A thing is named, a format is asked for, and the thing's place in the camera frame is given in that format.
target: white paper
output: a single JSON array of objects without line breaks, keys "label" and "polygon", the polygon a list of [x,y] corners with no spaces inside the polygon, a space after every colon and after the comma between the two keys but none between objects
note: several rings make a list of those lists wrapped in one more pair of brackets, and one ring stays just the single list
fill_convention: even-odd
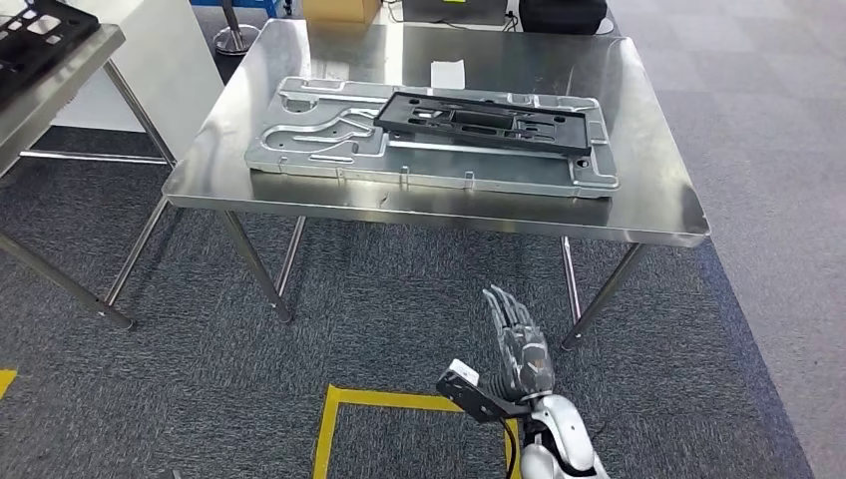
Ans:
[{"label": "white paper", "polygon": [[432,62],[432,88],[464,90],[464,60]]}]

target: table top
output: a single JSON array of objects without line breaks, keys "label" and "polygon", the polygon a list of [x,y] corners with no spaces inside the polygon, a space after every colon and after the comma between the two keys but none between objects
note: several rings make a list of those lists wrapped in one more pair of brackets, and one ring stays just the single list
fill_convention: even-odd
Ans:
[{"label": "table top", "polygon": [[[429,86],[464,60],[466,88],[593,97],[620,188],[587,200],[251,171],[243,154],[282,78]],[[185,208],[696,246],[709,227],[628,38],[270,20],[163,187]]]},{"label": "table top", "polygon": [[0,174],[50,127],[85,82],[123,45],[117,25],[101,25],[61,63],[0,111]]}]

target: gray carpet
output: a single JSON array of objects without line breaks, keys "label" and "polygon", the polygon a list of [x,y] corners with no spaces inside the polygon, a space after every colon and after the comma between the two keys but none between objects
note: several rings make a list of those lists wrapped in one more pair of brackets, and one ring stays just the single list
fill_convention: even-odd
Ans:
[{"label": "gray carpet", "polygon": [[[24,161],[2,180],[0,218],[104,291],[165,173]],[[242,218],[279,264],[292,219]],[[625,246],[574,248],[590,295]],[[809,477],[789,423],[773,427],[783,410],[765,370],[746,375],[754,343],[745,362],[737,354],[748,330],[730,329],[718,303],[733,297],[714,296],[698,255],[715,261],[709,245],[652,249],[583,347],[556,349],[559,390],[603,429],[596,445],[615,477]],[[209,212],[166,214],[120,301],[141,322],[133,332],[8,255],[0,270],[0,368],[19,371],[0,400],[4,478],[307,477],[327,384],[433,394],[453,357],[497,365],[487,283],[521,298],[552,342],[568,327],[559,244],[546,237],[309,221],[291,325]],[[502,441],[458,414],[342,406],[329,473],[498,477]]]},{"label": "gray carpet", "polygon": [[609,0],[814,473],[846,470],[846,2]]}]

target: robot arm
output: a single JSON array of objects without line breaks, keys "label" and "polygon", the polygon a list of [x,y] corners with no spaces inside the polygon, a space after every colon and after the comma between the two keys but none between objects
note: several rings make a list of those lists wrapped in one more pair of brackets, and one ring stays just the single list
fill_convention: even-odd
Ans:
[{"label": "robot arm", "polygon": [[455,359],[437,389],[479,422],[519,418],[524,479],[608,478],[579,410],[553,394],[547,341],[526,307],[496,286],[483,293],[491,307],[504,368],[487,384]]}]

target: robot finger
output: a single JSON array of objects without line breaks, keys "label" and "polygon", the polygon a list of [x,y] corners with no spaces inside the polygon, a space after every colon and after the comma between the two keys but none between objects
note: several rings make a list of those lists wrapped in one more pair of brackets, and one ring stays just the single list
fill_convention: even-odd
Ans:
[{"label": "robot finger", "polygon": [[503,315],[503,310],[497,296],[487,289],[482,289],[482,294],[485,295],[485,299],[488,300],[488,305],[491,306],[491,315],[494,318],[494,326],[496,326],[497,332],[509,327],[509,323],[505,320],[505,316]]},{"label": "robot finger", "polygon": [[535,325],[535,322],[532,320],[532,316],[529,314],[529,310],[526,308],[525,304],[518,301],[515,304],[515,308],[517,309],[517,317],[520,319],[521,323],[526,324],[527,326]]},{"label": "robot finger", "polygon": [[520,319],[517,315],[517,311],[515,310],[515,303],[517,300],[494,284],[491,284],[491,289],[493,289],[494,292],[497,293],[497,296],[499,296],[503,310],[505,310],[506,321],[508,321],[509,325],[514,326],[519,324]]}]

